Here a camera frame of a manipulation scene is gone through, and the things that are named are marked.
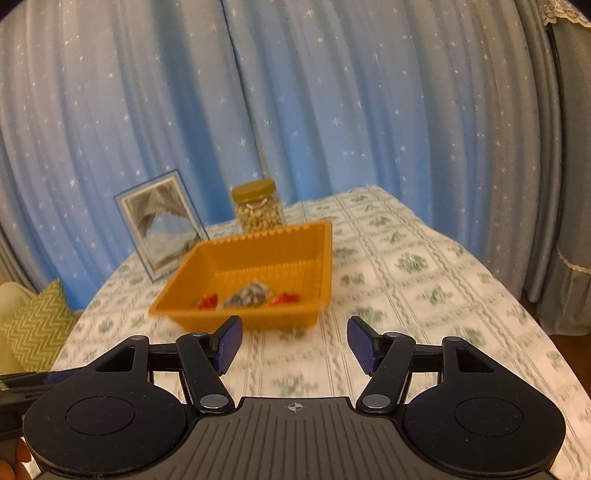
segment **orange tray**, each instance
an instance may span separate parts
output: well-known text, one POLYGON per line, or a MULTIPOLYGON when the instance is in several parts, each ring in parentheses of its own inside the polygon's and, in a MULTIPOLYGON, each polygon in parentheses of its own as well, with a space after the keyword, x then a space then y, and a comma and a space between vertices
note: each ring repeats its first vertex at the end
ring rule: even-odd
POLYGON ((328 221, 248 233, 198 244, 164 287, 151 315, 170 317, 188 332, 213 333, 230 315, 244 329, 310 327, 330 302, 332 224, 328 221), (274 295, 301 294, 298 303, 197 310, 205 295, 219 303, 257 280, 274 295))

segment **tablecloth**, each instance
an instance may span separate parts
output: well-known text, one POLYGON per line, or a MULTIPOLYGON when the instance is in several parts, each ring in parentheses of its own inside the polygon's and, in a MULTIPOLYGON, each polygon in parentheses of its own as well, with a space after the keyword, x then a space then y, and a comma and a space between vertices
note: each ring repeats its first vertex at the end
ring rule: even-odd
MULTIPOLYGON (((567 436, 553 472, 564 480, 591 479, 589 397, 548 336, 476 258, 377 187, 301 202, 285 215, 290 224, 332 221, 333 300, 309 330, 245 332, 222 377, 236 401, 243 395, 355 400, 368 377, 346 343, 353 314, 417 343, 459 335, 558 405, 567 436)), ((212 239, 239 233, 235 221, 208 232, 212 239)), ((174 342, 183 330, 147 314, 166 281, 150 282, 132 254, 90 302, 55 369, 85 365, 131 335, 174 342)), ((156 382, 182 398, 175 374, 157 375, 156 382)), ((434 374, 415 374, 409 399, 435 383, 434 374)))

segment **blue curtain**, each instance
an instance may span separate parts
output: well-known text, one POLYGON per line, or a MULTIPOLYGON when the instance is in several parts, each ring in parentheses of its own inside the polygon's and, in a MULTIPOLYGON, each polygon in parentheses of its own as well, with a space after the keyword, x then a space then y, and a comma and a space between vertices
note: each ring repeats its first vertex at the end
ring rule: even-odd
POLYGON ((287 203, 378 184, 521 290, 540 146, 512 2, 27 0, 0 28, 0 221, 74 307, 132 251, 113 196, 174 168, 205 223, 263 175, 287 203))

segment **circular pad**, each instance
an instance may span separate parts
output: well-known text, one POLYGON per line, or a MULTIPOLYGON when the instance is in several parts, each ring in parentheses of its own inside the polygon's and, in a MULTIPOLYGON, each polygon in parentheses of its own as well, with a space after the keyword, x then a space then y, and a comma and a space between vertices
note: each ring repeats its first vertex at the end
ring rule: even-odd
POLYGON ((74 403, 66 421, 78 433, 108 435, 123 430, 134 421, 134 406, 121 398, 90 397, 74 403))
POLYGON ((500 398, 471 398, 456 407, 456 420, 467 431, 483 437, 502 437, 523 424, 521 410, 500 398))

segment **metal screw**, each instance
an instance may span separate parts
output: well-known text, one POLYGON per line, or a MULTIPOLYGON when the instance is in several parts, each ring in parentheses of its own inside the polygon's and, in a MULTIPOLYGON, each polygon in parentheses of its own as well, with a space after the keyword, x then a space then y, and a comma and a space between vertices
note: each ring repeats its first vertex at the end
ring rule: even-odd
POLYGON ((361 400, 361 403, 367 408, 377 410, 379 408, 386 408, 388 405, 390 405, 390 399, 386 395, 373 393, 371 395, 364 396, 363 400, 361 400))
POLYGON ((208 408, 209 410, 217 410, 219 408, 223 408, 226 405, 228 405, 230 403, 230 401, 224 395, 213 393, 213 394, 205 395, 204 397, 201 397, 201 400, 199 400, 199 403, 201 405, 203 405, 205 408, 208 408))

